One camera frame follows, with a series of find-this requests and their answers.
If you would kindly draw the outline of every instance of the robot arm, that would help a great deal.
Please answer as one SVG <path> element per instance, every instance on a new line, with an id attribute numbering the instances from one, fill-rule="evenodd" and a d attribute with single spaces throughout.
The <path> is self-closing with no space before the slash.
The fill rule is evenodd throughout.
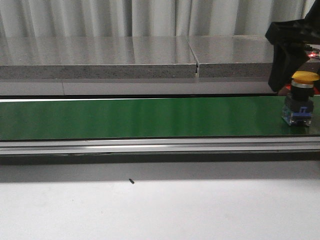
<path id="1" fill-rule="evenodd" d="M 274 47 L 269 86 L 278 92 L 310 58 L 306 44 L 320 45 L 320 0 L 315 0 L 304 19 L 272 22 L 265 37 Z"/>

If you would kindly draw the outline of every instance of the green conveyor belt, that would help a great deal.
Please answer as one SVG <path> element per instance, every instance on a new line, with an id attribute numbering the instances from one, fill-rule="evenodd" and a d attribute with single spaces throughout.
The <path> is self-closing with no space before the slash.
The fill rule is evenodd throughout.
<path id="1" fill-rule="evenodd" d="M 320 134 L 281 119 L 284 97 L 213 97 L 0 102 L 0 139 L 57 140 Z"/>

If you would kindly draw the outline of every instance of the aluminum rail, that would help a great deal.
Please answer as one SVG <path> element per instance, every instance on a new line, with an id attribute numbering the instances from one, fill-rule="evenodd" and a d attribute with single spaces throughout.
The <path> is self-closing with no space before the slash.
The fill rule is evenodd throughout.
<path id="1" fill-rule="evenodd" d="M 0 157 L 146 152 L 320 152 L 320 136 L 3 141 Z"/>

